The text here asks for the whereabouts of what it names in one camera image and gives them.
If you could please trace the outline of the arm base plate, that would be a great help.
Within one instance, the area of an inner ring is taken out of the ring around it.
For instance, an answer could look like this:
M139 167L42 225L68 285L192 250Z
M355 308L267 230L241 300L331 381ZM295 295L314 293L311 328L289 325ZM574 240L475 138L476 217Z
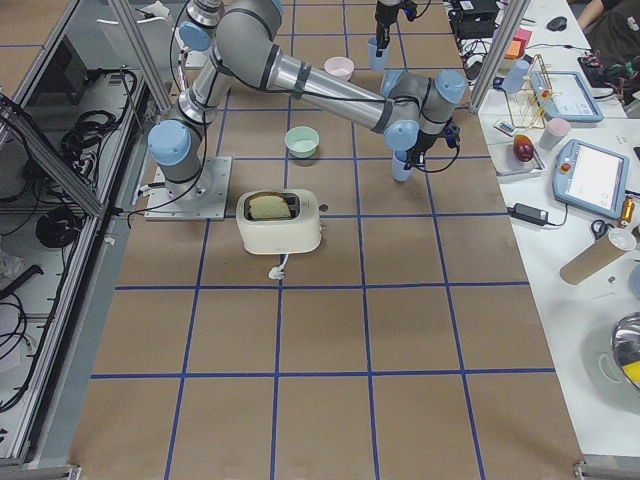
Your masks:
M170 189L165 185L151 189L144 216L152 221L223 220L232 162L231 156L207 156L197 185L177 201L181 192L176 193L173 184Z

